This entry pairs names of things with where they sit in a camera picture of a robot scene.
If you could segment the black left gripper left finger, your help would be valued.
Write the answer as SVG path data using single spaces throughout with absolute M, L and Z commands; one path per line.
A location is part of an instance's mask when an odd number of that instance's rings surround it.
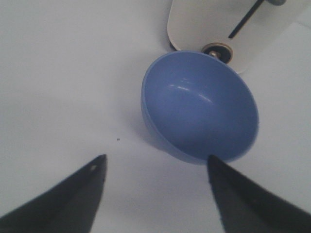
M 2 233 L 88 233 L 106 180 L 105 154 L 0 218 Z

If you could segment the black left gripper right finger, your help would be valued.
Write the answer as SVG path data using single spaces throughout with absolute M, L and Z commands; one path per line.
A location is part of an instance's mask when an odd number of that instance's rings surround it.
M 209 184 L 226 233 L 309 233 L 311 215 L 269 192 L 217 156 L 207 160 Z

